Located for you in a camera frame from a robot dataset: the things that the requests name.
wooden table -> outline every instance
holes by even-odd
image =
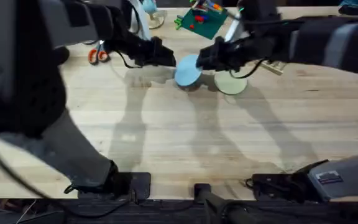
[[[213,43],[173,20],[187,9],[167,9],[152,34],[175,51],[177,61]],[[336,14],[336,7],[283,7],[285,18]],[[219,31],[225,35],[231,20]],[[191,198],[207,182],[224,198],[253,199],[240,180],[260,172],[293,172],[322,159],[358,154],[358,75],[291,64],[281,77],[259,69],[245,92],[226,96],[207,86],[185,92],[173,69],[128,70],[112,54],[91,66],[89,47],[70,47],[62,66],[68,107],[76,123],[120,170],[152,174],[152,198]],[[210,81],[211,72],[205,72]],[[23,177],[56,198],[69,181],[26,152],[0,141],[0,153]],[[0,171],[0,197],[33,197]]]

black cable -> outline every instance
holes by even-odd
[[[135,205],[141,207],[141,208],[150,208],[152,210],[155,210],[157,212],[163,212],[163,213],[177,213],[177,212],[184,212],[186,210],[189,210],[191,208],[193,208],[195,206],[195,201],[192,200],[191,203],[188,205],[188,206],[185,206],[183,208],[176,208],[176,209],[163,209],[163,206],[162,206],[162,202],[163,200],[160,200],[160,207],[157,208],[155,206],[146,206],[146,205],[142,205],[139,200],[137,199],[137,195],[136,195],[136,192],[134,192],[135,195],[134,195],[134,203]]]
[[[106,215],[109,215],[113,212],[115,212],[116,210],[128,205],[130,203],[130,200],[126,200],[124,203],[118,205],[117,207],[113,208],[112,210],[100,214],[100,215],[84,215],[84,214],[79,214],[76,213],[72,210],[70,210],[69,208],[67,208],[66,206],[64,206],[63,204],[61,204],[58,200],[53,199],[51,197],[49,197],[48,195],[40,192],[39,190],[37,190],[35,187],[31,186],[29,183],[27,183],[25,180],[23,180],[18,174],[16,174],[11,168],[9,168],[6,163],[4,161],[2,161],[2,159],[0,158],[0,169],[2,169],[2,171],[4,171],[9,177],[11,177],[14,181],[16,181],[18,184],[20,184],[21,186],[23,186],[25,189],[27,189],[28,191],[32,192],[33,194],[35,194],[36,196],[43,198],[45,200],[48,200],[51,204],[61,208],[64,212],[67,212],[67,214],[72,215],[74,217],[78,217],[78,218],[88,218],[88,219],[94,219],[94,218],[102,218],[105,217]]]
[[[130,65],[128,65],[128,63],[125,61],[125,58],[122,55],[122,53],[119,52],[118,50],[116,50],[116,52],[117,52],[118,55],[120,55],[120,57],[122,58],[122,61],[124,61],[125,67],[127,67],[127,68],[142,68],[141,66],[130,66]]]
[[[131,8],[135,11],[135,16],[136,16],[136,23],[137,23],[137,30],[136,32],[134,32],[134,34],[138,34],[140,31],[140,17],[139,17],[139,13],[137,13],[134,5],[131,4]]]
[[[237,79],[242,79],[242,78],[248,78],[250,77],[252,74],[254,74],[256,72],[256,70],[260,67],[260,65],[262,64],[263,61],[265,61],[266,58],[263,58],[261,60],[258,61],[258,63],[256,63],[256,65],[254,66],[254,68],[246,75],[243,75],[241,77],[235,77],[232,73],[231,73],[231,70],[229,71],[231,77],[233,78],[237,78]]]
[[[299,214],[299,213],[295,213],[295,212],[283,212],[283,211],[279,211],[279,210],[275,210],[275,209],[261,208],[260,206],[257,206],[257,205],[251,205],[251,204],[248,204],[245,202],[235,201],[235,200],[225,203],[219,209],[219,213],[220,213],[221,217],[224,216],[225,212],[227,211],[227,209],[230,206],[242,206],[243,208],[246,209],[247,212],[249,212],[249,210],[247,208],[253,208],[253,209],[259,210],[261,212],[269,212],[269,213],[273,213],[273,214],[277,214],[277,215],[284,215],[284,216],[296,217],[296,218],[309,218],[309,219],[320,220],[320,221],[325,221],[325,222],[348,221],[348,220],[344,220],[343,218],[334,219],[334,218],[327,218],[327,217],[322,217],[322,216],[318,216],[318,215],[305,215],[305,214]]]
[[[90,40],[90,41],[87,41],[87,42],[83,42],[83,44],[85,44],[85,45],[93,45],[95,43],[97,43],[97,40]]]

toy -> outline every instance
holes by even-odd
[[[190,3],[192,7],[186,15],[175,20],[177,29],[184,27],[211,40],[226,20],[227,10],[210,0],[190,0]]]
[[[175,19],[175,21],[173,21],[174,23],[177,24],[177,30],[181,27],[181,22],[183,20],[182,16],[177,15],[177,19]]]
[[[204,22],[204,18],[202,16],[195,16],[194,18],[195,18],[196,22],[199,22],[199,23]]]

white object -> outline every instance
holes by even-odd
[[[146,12],[143,9],[142,4],[139,0],[128,0],[135,8],[139,15],[139,24],[137,23],[136,13],[132,10],[132,22],[131,22],[131,30],[136,31],[139,27],[139,33],[137,34],[140,38],[144,40],[150,40],[152,38],[149,25],[146,19]]]

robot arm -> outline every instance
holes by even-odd
[[[127,54],[141,66],[176,64],[158,37],[129,32],[119,8],[0,0],[0,132],[37,135],[62,114],[65,88],[52,49],[86,40],[105,40],[106,51]]]
[[[271,1],[242,3],[246,4],[241,11],[242,27],[235,31],[244,29],[249,36],[229,37],[227,42],[218,37],[214,45],[200,51],[198,67],[238,72],[247,62],[265,59],[358,73],[358,18],[302,17],[280,21]],[[247,182],[257,200],[284,198],[303,203],[358,197],[358,156],[317,162],[294,174],[254,174]]]

